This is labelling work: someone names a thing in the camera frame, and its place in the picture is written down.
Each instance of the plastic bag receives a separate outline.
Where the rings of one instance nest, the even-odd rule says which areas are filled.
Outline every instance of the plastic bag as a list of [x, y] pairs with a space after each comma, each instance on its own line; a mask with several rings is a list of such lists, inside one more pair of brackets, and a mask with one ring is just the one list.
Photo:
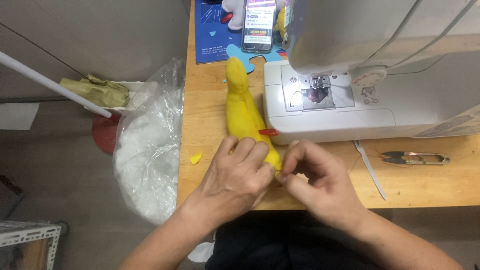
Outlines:
[[160, 225], [175, 211], [185, 62], [174, 58], [130, 99], [120, 119], [113, 167], [127, 206]]

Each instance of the white plush toy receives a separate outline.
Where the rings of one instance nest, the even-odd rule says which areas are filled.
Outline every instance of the white plush toy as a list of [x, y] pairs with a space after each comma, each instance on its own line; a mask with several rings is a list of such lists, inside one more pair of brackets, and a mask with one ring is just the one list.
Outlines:
[[[286, 0], [276, 0], [276, 11], [279, 12], [285, 7]], [[233, 17], [228, 22], [228, 27], [232, 30], [239, 30], [243, 27], [243, 12], [245, 0], [223, 0], [222, 8], [226, 12], [231, 12]]]

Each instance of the dark pants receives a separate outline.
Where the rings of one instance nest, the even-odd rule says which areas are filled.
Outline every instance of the dark pants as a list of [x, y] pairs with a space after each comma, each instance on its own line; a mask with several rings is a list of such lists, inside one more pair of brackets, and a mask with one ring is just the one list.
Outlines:
[[206, 270], [380, 269], [306, 211], [250, 211], [218, 228]]

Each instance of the hand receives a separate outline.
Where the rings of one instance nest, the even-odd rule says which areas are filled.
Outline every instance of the hand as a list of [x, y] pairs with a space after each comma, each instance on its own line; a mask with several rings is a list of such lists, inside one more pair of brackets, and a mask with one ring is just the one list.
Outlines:
[[[297, 177], [297, 173], [304, 173], [308, 183]], [[368, 212], [353, 188], [342, 159], [311, 141], [296, 141], [289, 146], [277, 178], [316, 219], [347, 233], [355, 229]]]
[[250, 137], [240, 142], [236, 136], [224, 138], [202, 183], [186, 199], [185, 207], [214, 227], [255, 208], [275, 175], [273, 166], [264, 164], [268, 151], [265, 142], [255, 142]]

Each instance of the wooden table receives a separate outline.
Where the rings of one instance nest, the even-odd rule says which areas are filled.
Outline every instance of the wooden table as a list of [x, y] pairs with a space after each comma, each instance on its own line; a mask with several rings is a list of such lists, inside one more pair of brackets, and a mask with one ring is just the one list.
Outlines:
[[[190, 13], [187, 71], [180, 151], [177, 206], [198, 186], [223, 137], [227, 133], [225, 61], [195, 63], [194, 1]], [[250, 91], [262, 112], [263, 64], [251, 60], [255, 70], [248, 75]], [[350, 172], [355, 190], [367, 208], [407, 208], [480, 205], [480, 135], [432, 139], [392, 138], [363, 140], [388, 200], [380, 196], [353, 142], [322, 143], [340, 156]], [[276, 147], [280, 155], [286, 146]], [[192, 165], [190, 157], [202, 151]], [[377, 157], [387, 151], [445, 153], [451, 162], [435, 165], [389, 165]], [[257, 209], [303, 209], [282, 187], [271, 187]]]

